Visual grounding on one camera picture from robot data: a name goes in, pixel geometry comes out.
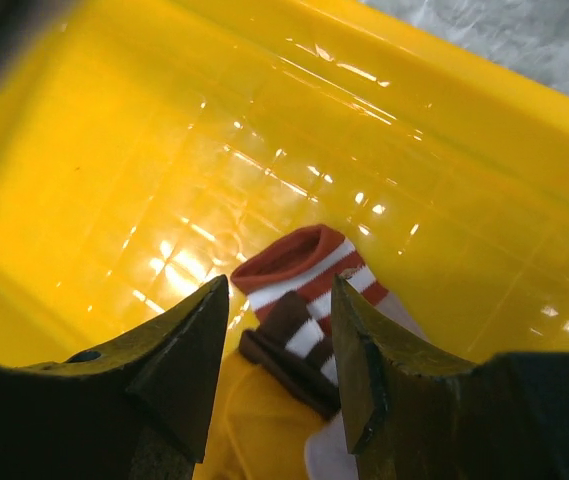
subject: yellow plastic bin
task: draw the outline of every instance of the yellow plastic bin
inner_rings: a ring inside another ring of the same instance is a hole
[[[93,0],[0,90],[0,362],[343,231],[440,347],[569,350],[569,98],[352,0]],[[231,292],[227,349],[254,324]]]

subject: bin floor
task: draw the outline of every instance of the bin floor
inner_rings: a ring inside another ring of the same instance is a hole
[[[448,350],[569,346],[569,279],[540,263],[569,239],[548,243],[562,220],[541,200],[171,2],[109,3],[66,26],[0,158],[1,296],[57,356],[317,222]],[[230,302],[227,350],[255,323]]]

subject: fabric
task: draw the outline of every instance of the fabric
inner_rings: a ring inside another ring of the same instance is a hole
[[[333,343],[296,292],[285,294],[255,331],[242,333],[239,351],[325,419],[339,410]]]
[[[312,435],[304,447],[311,480],[357,480],[355,457],[347,452],[344,420],[340,412],[325,428]]]
[[[277,240],[240,265],[231,281],[248,297],[260,322],[285,293],[297,291],[322,330],[330,334],[335,275],[345,275],[373,305],[384,303],[389,294],[353,243],[326,225],[300,228]]]
[[[304,444],[324,425],[264,368],[233,352],[222,362],[206,455],[193,478],[308,479]]]

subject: gray floor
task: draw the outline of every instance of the gray floor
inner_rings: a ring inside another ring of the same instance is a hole
[[[362,0],[569,95],[569,0]]]

